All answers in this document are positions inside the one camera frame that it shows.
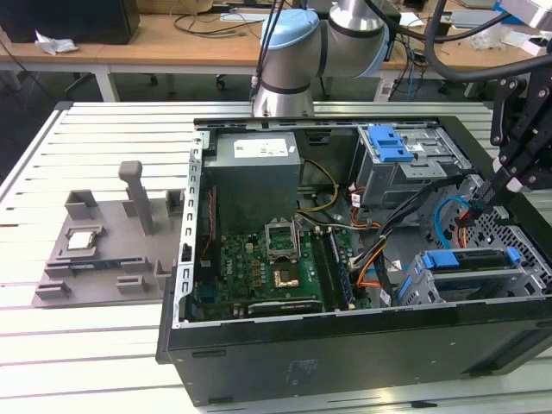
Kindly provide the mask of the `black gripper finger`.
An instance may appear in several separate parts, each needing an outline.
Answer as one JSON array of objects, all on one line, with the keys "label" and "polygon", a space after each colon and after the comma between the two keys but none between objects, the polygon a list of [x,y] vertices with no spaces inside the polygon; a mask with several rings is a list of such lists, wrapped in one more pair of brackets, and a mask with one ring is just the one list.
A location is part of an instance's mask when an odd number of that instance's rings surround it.
[{"label": "black gripper finger", "polygon": [[[516,97],[521,91],[522,86],[518,85]],[[510,155],[509,198],[497,205],[507,204],[522,190],[551,187],[551,105],[524,106],[518,120],[506,132],[509,143],[502,154]]]},{"label": "black gripper finger", "polygon": [[506,132],[506,116],[515,99],[518,82],[514,78],[503,78],[498,82],[492,112],[492,128],[490,142],[499,148],[499,155],[492,162],[492,176],[479,189],[477,205],[497,205],[509,198],[508,184],[511,173],[508,168],[510,155],[502,154],[502,150],[509,143]]}]

